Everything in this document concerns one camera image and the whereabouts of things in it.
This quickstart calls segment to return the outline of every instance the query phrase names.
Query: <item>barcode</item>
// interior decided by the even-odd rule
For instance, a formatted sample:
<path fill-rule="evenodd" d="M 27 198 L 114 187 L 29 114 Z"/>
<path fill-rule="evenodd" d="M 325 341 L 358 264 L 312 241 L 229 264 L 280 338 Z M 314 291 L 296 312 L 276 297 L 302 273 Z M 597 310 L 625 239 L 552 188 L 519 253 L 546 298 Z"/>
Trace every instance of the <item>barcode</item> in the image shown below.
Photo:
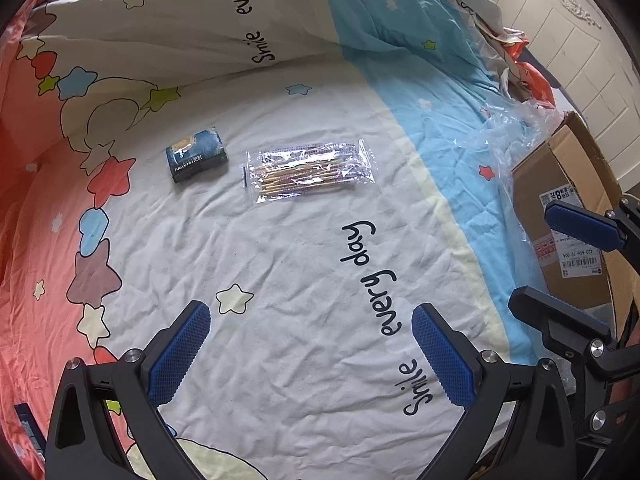
<path fill-rule="evenodd" d="M 568 267 L 580 267 L 583 265 L 594 265 L 598 262 L 597 258 L 594 258 L 593 256 L 589 257 L 589 258 L 576 258 L 574 260 L 562 260 L 560 262 L 560 265 L 562 265 L 563 269 L 566 269 Z"/>

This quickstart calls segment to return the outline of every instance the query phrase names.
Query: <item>packet of toothpicks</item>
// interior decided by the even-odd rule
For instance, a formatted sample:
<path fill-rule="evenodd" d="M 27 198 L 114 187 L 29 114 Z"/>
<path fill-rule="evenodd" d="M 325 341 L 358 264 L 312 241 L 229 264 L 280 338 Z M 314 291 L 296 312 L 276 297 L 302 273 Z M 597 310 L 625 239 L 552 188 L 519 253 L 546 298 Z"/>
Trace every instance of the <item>packet of toothpicks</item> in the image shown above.
<path fill-rule="evenodd" d="M 359 139 L 248 152 L 242 177 L 252 202 L 262 203 L 373 183 L 373 167 Z"/>

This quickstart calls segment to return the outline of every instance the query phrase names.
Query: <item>small box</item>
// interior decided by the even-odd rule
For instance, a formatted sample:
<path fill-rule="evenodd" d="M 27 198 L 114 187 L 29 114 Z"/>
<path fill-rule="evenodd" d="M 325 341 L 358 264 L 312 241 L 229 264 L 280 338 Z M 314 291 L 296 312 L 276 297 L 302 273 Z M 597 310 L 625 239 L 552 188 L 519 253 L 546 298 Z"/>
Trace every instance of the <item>small box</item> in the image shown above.
<path fill-rule="evenodd" d="M 228 161 L 225 148 L 215 128 L 203 130 L 166 149 L 166 160 L 174 182 L 220 166 Z"/>
<path fill-rule="evenodd" d="M 587 310 L 608 307 L 622 331 L 633 272 L 617 251 L 601 253 L 546 225 L 545 205 L 562 200 L 604 214 L 622 193 L 597 143 L 577 114 L 513 170 L 513 207 L 534 245 L 549 292 Z"/>

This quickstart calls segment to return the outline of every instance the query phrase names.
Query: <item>cardboard box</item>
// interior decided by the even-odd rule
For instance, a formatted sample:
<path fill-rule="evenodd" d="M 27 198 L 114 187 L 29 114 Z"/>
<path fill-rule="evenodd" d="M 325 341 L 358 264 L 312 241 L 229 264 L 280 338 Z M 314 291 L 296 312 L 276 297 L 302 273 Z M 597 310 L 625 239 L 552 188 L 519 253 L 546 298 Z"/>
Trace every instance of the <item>cardboard box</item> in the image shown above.
<path fill-rule="evenodd" d="M 621 196 L 598 145 L 573 112 L 513 170 L 513 206 L 534 245 L 549 292 L 580 309 L 612 304 L 618 332 L 631 306 L 635 272 L 617 251 L 600 253 L 553 233 L 543 203 L 564 200 L 604 214 Z"/>

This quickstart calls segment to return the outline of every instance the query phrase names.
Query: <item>blue fabric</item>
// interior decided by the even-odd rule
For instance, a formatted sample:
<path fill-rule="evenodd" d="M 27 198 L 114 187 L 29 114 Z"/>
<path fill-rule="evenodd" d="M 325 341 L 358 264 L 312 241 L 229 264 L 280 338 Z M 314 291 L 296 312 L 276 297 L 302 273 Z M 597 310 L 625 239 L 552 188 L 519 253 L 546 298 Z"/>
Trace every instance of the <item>blue fabric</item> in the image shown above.
<path fill-rule="evenodd" d="M 459 12 L 447 0 L 329 0 L 343 56 L 357 67 L 414 144 L 478 258 L 504 323 L 511 359 L 536 360 L 507 307 L 513 253 L 487 152 L 456 145 L 482 128 L 487 103 L 506 105 Z"/>

